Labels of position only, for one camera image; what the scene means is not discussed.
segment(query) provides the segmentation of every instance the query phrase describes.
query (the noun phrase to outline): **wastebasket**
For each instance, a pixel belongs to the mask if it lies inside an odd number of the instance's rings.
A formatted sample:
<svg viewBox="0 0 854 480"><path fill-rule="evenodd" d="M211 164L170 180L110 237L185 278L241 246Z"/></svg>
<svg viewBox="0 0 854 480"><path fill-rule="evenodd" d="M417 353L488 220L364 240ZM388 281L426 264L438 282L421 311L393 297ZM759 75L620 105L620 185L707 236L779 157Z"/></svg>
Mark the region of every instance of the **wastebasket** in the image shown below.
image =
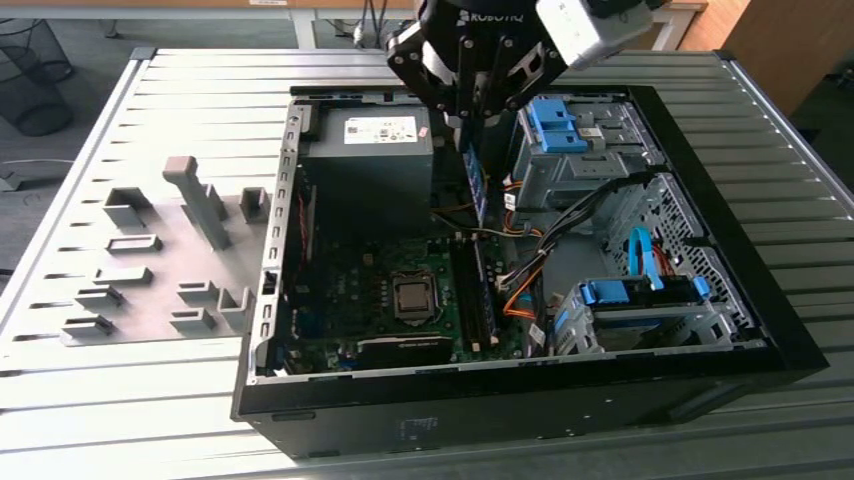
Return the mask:
<svg viewBox="0 0 854 480"><path fill-rule="evenodd" d="M45 74L53 82L66 80L75 73L47 21L0 18L0 48L6 47L22 47L37 52Z"/></svg>
<svg viewBox="0 0 854 480"><path fill-rule="evenodd" d="M30 137L58 132L71 123L71 108L39 55L25 47L0 46L0 117Z"/></svg>

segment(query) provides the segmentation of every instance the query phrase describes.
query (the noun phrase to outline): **ram slot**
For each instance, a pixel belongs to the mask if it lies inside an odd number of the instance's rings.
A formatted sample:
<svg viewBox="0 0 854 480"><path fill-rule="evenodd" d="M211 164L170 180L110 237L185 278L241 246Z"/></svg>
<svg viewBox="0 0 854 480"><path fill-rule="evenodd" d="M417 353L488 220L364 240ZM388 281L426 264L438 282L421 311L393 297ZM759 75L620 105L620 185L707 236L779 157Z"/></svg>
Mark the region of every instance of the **ram slot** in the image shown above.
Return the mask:
<svg viewBox="0 0 854 480"><path fill-rule="evenodd" d="M482 292L484 281L478 268L480 252L473 241L464 240L452 242L450 253L464 342L470 351L482 352L490 347L492 341Z"/></svg>

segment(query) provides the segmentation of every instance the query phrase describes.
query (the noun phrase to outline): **slotted metal surface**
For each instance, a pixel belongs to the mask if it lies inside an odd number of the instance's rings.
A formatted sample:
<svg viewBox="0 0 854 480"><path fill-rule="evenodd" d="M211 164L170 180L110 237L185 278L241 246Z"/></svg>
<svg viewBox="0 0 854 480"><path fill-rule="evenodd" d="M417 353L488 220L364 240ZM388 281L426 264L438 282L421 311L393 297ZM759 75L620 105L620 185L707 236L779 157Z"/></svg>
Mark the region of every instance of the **slotted metal surface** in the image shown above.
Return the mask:
<svg viewBox="0 0 854 480"><path fill-rule="evenodd" d="M14 472L5 478L107 472L115 478L354 478L362 472L372 472L365 478L851 478L848 191L739 65L712 54L626 53L561 82L658 88L828 353L827 371L679 427L296 465L229 419L238 338L67 348L51 336L53 309L37 320L22 312L31 298L63 297L41 290L39 272L49 262L54 270L62 266L49 248L59 227L91 221L86 204L69 199L97 178L139 181L158 174L146 173L153 157L187 152L218 191L265 185L277 169L289 87L398 81L384 56L369 52L162 50L151 62L129 66L0 301L0 471ZM83 280L55 281L71 289ZM25 322L34 339L14 342Z"/></svg>

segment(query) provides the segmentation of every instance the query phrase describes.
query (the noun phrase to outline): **motherboard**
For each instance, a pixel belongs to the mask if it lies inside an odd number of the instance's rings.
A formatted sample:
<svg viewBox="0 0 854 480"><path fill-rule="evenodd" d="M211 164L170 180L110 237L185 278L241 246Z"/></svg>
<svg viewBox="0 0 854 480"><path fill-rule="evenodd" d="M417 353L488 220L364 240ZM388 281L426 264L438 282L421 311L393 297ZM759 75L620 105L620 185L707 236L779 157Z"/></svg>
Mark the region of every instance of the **motherboard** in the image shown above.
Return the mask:
<svg viewBox="0 0 854 480"><path fill-rule="evenodd" d="M466 243L434 237L324 245L324 263L294 288L301 295L293 324L298 340L288 347L294 371L520 358L522 326L494 327L493 305L482 303L492 297L484 297L457 253ZM498 238L477 248L482 256L472 259L482 262L478 269L492 284L508 269ZM461 314L472 309L482 316Z"/></svg>

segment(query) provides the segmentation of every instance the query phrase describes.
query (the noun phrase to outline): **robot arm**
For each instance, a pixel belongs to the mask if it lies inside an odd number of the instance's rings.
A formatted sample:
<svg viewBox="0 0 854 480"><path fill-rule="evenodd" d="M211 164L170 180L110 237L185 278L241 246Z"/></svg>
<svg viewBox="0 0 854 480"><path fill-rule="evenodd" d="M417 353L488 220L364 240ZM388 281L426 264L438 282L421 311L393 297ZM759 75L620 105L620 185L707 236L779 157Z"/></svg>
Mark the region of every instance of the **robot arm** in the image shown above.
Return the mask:
<svg viewBox="0 0 854 480"><path fill-rule="evenodd" d="M569 68L620 51L665 0L426 0L389 66L452 127L522 108Z"/></svg>

